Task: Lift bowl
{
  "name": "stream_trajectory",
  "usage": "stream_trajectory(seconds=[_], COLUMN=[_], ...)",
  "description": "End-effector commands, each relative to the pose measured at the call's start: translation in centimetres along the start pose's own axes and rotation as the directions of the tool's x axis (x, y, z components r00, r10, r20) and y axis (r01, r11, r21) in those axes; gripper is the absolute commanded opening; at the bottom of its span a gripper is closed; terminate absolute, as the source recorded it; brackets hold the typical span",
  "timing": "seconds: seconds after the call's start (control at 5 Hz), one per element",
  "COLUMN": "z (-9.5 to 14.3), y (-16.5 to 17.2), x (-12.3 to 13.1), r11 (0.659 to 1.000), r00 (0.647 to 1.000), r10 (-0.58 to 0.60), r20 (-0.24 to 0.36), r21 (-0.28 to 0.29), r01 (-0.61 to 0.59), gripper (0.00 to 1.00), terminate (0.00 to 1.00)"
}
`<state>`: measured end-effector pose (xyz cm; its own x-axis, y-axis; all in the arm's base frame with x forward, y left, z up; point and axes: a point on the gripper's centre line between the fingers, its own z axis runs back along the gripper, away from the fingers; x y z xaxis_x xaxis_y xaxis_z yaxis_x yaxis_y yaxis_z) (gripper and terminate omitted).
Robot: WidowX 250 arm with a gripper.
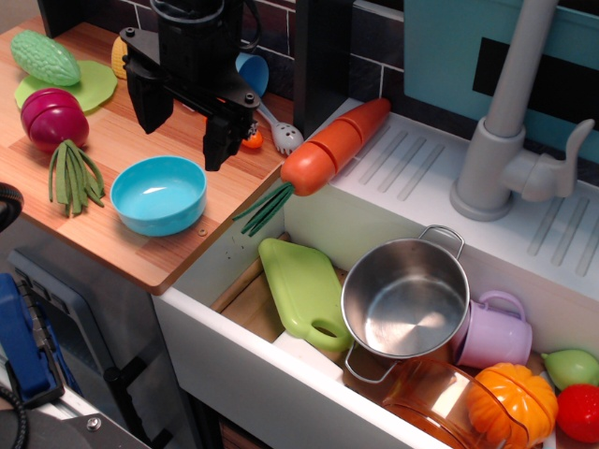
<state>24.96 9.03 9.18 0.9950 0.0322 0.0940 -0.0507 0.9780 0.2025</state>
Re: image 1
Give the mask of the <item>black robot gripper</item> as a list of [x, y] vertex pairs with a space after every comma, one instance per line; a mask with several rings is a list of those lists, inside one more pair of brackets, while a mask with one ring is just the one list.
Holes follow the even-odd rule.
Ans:
[[204, 167], [218, 171], [256, 133], [257, 94], [236, 68], [261, 38], [253, 1], [152, 1], [155, 32], [128, 27], [127, 90], [146, 134], [164, 124], [178, 100], [204, 116]]

